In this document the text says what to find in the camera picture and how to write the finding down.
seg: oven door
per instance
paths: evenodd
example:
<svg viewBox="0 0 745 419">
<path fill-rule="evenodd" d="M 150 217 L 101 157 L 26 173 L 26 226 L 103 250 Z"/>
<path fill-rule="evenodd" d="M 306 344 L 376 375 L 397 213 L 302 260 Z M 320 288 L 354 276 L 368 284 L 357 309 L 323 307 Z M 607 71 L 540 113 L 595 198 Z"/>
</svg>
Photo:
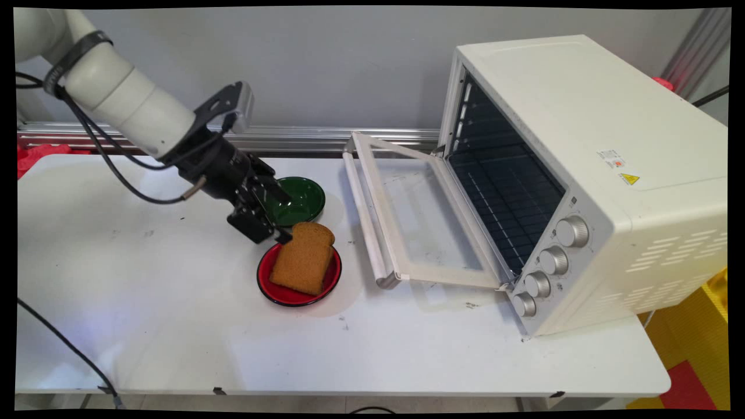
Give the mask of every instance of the oven door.
<svg viewBox="0 0 745 419">
<path fill-rule="evenodd" d="M 510 282 L 442 159 L 357 132 L 343 157 L 381 287 L 423 280 L 500 289 Z"/>
</svg>

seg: oven knob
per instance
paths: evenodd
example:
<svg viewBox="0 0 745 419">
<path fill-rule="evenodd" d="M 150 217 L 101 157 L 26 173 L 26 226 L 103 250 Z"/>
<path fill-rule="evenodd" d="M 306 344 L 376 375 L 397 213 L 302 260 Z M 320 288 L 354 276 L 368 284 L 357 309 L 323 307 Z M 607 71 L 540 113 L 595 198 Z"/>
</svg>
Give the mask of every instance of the oven knob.
<svg viewBox="0 0 745 419">
<path fill-rule="evenodd" d="M 587 224 L 576 215 L 564 218 L 557 223 L 557 239 L 567 248 L 581 248 L 587 244 L 588 238 Z"/>
<path fill-rule="evenodd" d="M 558 246 L 542 250 L 538 257 L 541 260 L 541 268 L 546 274 L 561 275 L 569 269 L 566 253 Z"/>
<path fill-rule="evenodd" d="M 513 297 L 513 306 L 520 317 L 536 315 L 536 302 L 526 292 L 521 292 Z"/>
<path fill-rule="evenodd" d="M 525 277 L 525 289 L 533 298 L 545 298 L 551 293 L 551 284 L 546 274 L 537 271 Z"/>
</svg>

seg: yellow warning sticker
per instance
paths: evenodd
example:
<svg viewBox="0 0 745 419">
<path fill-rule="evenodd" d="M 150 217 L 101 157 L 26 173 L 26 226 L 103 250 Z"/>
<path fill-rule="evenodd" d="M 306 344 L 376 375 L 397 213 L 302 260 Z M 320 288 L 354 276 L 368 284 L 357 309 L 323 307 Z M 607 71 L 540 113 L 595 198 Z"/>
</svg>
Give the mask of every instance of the yellow warning sticker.
<svg viewBox="0 0 745 419">
<path fill-rule="evenodd" d="M 639 176 L 634 176 L 632 174 L 621 173 L 621 176 L 624 177 L 624 179 L 626 180 L 626 182 L 629 183 L 629 185 L 633 185 L 634 183 L 636 183 L 637 180 L 639 180 Z"/>
</svg>

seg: warning label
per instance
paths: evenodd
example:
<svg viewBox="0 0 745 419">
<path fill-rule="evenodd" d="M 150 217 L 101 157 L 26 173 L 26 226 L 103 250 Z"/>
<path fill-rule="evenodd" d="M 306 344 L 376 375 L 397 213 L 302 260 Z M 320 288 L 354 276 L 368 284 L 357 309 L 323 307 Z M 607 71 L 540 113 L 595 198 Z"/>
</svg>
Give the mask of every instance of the warning label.
<svg viewBox="0 0 745 419">
<path fill-rule="evenodd" d="M 610 168 L 624 168 L 626 167 L 626 161 L 621 154 L 616 150 L 601 150 L 597 152 L 597 155 L 603 159 L 603 161 Z"/>
<path fill-rule="evenodd" d="M 640 179 L 640 176 L 637 175 L 638 169 L 634 168 L 633 164 L 629 164 L 629 162 L 621 156 L 621 152 L 618 151 L 618 149 L 599 150 L 596 151 L 596 153 L 597 156 L 605 162 L 608 168 L 614 171 L 625 184 L 632 186 Z"/>
<path fill-rule="evenodd" d="M 634 176 L 632 174 L 621 173 L 621 176 L 625 179 L 626 182 L 628 182 L 629 185 L 633 185 L 634 183 L 636 183 L 637 180 L 639 180 L 639 176 Z"/>
</svg>

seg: oven door handle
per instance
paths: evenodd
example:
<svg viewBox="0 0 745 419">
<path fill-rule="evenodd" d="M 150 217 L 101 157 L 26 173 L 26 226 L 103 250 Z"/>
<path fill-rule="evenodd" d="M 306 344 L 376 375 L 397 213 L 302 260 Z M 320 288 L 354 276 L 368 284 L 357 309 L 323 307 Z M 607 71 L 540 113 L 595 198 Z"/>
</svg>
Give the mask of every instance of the oven door handle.
<svg viewBox="0 0 745 419">
<path fill-rule="evenodd" d="M 380 244 L 378 243 L 378 237 L 375 235 L 375 228 L 372 223 L 373 220 L 370 218 L 370 211 L 367 208 L 367 202 L 365 201 L 362 185 L 360 184 L 360 177 L 355 167 L 355 159 L 352 156 L 352 152 L 348 149 L 344 150 L 342 157 L 346 166 L 346 176 L 349 178 L 349 184 L 352 187 L 352 197 L 355 199 L 357 214 L 360 217 L 362 236 L 365 239 L 367 255 L 370 257 L 375 281 L 379 284 L 379 281 L 385 280 L 389 277 L 389 274 L 386 273 L 383 254 L 380 251 Z"/>
</svg>

